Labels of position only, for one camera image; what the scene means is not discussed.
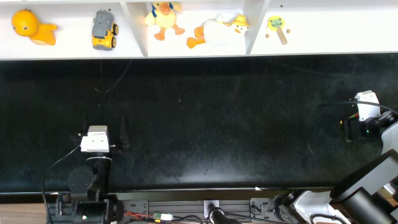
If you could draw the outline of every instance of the yellow hat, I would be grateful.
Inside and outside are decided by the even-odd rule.
[[[249,26],[249,24],[246,22],[246,16],[240,14],[236,16],[236,19],[232,22],[232,24],[238,26]]]

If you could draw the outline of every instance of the white shelf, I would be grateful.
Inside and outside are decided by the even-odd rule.
[[[154,38],[157,26],[144,23],[150,0],[0,0],[0,60],[45,60],[84,58],[235,57],[248,55],[345,54],[398,52],[398,1],[393,0],[181,0],[183,11],[177,24],[185,29],[166,40]],[[58,25],[55,46],[39,46],[18,36],[11,18],[28,8],[44,23]],[[91,31],[96,11],[111,9],[120,28],[112,51],[95,50]],[[225,46],[186,46],[196,27],[223,16],[232,21],[244,14],[249,23],[245,39]],[[281,16],[290,34],[282,45],[270,31],[267,20]]]
[[[284,18],[290,34],[282,45],[276,32],[266,36],[271,16]],[[252,55],[398,52],[398,2],[272,0]]]
[[[11,17],[21,9],[19,5],[0,6],[0,59],[84,59],[142,57],[141,50],[128,26],[118,3],[103,4],[35,4],[29,9],[44,23],[54,23],[57,43],[54,46],[35,45],[28,37],[17,35]],[[120,32],[116,47],[111,51],[95,50],[91,43],[93,18],[99,9],[111,9]]]

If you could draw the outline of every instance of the yellow toy duck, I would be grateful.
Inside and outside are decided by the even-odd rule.
[[[53,30],[57,29],[53,24],[42,24],[38,18],[28,9],[20,10],[12,17],[12,26],[18,35],[29,37],[38,45],[55,45]]]
[[[165,39],[164,34],[168,28],[173,28],[176,35],[185,32],[185,29],[179,28],[175,23],[177,15],[174,10],[180,12],[181,4],[178,2],[152,2],[152,11],[145,18],[145,23],[148,26],[156,24],[160,27],[160,32],[154,36],[157,40]]]
[[[192,49],[198,44],[204,43],[213,46],[233,44],[244,36],[248,27],[249,24],[244,15],[238,15],[231,23],[224,22],[224,19],[219,16],[217,19],[210,19],[203,26],[197,27],[194,31],[196,38],[188,38],[187,46]]]

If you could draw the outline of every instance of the wooden handle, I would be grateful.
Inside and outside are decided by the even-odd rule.
[[[280,27],[278,27],[278,29],[276,30],[276,33],[278,34],[279,40],[282,43],[282,45],[286,45],[287,40],[286,40],[284,31]]]

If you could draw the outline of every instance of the wooden floor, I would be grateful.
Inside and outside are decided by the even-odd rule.
[[[387,200],[397,205],[392,198]],[[0,204],[0,224],[43,224],[45,209],[42,203]]]

